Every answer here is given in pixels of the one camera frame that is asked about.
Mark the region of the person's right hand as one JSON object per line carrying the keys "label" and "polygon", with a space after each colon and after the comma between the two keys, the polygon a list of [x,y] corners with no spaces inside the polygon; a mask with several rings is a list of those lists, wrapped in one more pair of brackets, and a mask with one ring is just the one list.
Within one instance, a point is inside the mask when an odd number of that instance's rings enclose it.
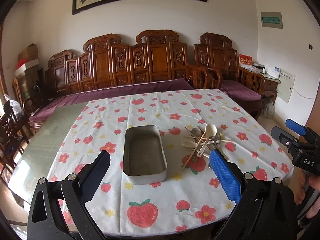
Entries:
{"label": "person's right hand", "polygon": [[298,218],[313,218],[319,212],[319,176],[299,169],[294,200],[298,205]]}

